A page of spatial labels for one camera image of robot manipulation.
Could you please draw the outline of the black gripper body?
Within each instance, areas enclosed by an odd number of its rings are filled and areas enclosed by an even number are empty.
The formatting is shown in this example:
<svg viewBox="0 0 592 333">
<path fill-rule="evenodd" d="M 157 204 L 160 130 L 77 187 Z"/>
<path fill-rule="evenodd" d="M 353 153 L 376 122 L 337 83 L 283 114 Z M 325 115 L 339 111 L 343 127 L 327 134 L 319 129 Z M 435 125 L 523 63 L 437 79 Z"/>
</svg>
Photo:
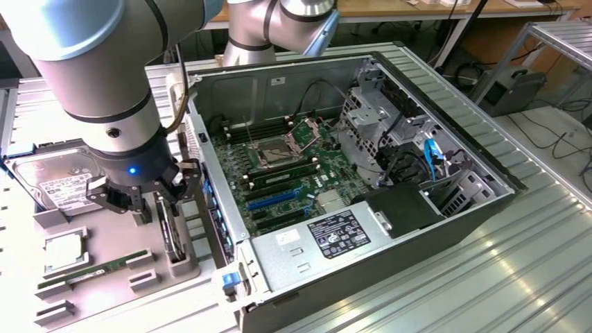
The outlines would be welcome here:
<svg viewBox="0 0 592 333">
<path fill-rule="evenodd" d="M 104 172 L 104 180 L 93 179 L 92 187 L 103 184 L 121 189 L 155 182 L 169 184 L 180 171 L 164 133 L 156 133 L 131 151 L 108 153 L 93 148 L 89 151 Z"/>
</svg>

